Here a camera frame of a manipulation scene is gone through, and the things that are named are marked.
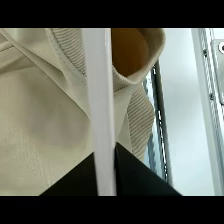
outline beige fabric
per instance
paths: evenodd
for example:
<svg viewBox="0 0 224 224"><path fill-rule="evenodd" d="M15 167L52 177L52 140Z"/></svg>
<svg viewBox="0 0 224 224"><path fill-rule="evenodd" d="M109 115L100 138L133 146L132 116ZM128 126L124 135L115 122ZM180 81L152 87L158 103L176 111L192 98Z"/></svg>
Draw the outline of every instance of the beige fabric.
<svg viewBox="0 0 224 224"><path fill-rule="evenodd" d="M141 82L164 45L161 29L138 29L145 65L113 67L115 136L143 158L153 108ZM0 30L0 195L38 195L92 152L84 55L78 28Z"/></svg>

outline white pole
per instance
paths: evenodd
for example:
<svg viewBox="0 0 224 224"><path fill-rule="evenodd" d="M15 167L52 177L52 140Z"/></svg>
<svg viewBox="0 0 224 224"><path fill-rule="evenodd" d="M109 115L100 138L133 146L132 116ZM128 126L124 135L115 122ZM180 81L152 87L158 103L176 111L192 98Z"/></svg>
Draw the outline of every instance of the white pole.
<svg viewBox="0 0 224 224"><path fill-rule="evenodd" d="M110 28L82 28L99 196L115 195L114 101Z"/></svg>

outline white wall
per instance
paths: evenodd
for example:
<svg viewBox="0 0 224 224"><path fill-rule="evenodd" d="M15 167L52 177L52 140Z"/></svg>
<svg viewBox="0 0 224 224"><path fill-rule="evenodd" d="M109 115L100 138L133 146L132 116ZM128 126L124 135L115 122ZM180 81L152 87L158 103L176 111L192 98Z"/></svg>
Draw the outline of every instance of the white wall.
<svg viewBox="0 0 224 224"><path fill-rule="evenodd" d="M166 28L160 69L173 186L214 195L191 28Z"/></svg>

